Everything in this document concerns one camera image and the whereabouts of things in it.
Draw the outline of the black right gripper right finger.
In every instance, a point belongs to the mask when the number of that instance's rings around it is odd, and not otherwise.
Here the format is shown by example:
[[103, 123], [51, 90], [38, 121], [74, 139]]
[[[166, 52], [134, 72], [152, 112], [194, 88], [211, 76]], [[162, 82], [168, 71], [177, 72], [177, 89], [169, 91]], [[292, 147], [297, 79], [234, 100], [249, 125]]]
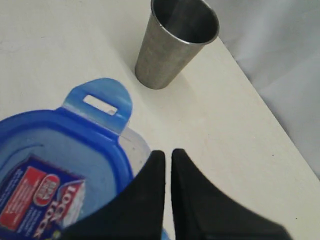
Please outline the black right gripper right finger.
[[231, 199], [197, 168], [186, 151], [171, 155], [171, 205], [177, 240], [290, 240], [280, 224]]

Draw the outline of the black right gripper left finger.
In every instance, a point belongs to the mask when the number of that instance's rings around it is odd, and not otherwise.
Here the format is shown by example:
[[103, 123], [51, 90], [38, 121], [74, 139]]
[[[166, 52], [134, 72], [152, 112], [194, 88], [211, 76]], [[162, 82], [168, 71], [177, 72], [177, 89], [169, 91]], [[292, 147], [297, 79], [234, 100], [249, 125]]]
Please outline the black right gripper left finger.
[[150, 153], [132, 182], [112, 201], [67, 227], [62, 240], [160, 240], [165, 206], [166, 158]]

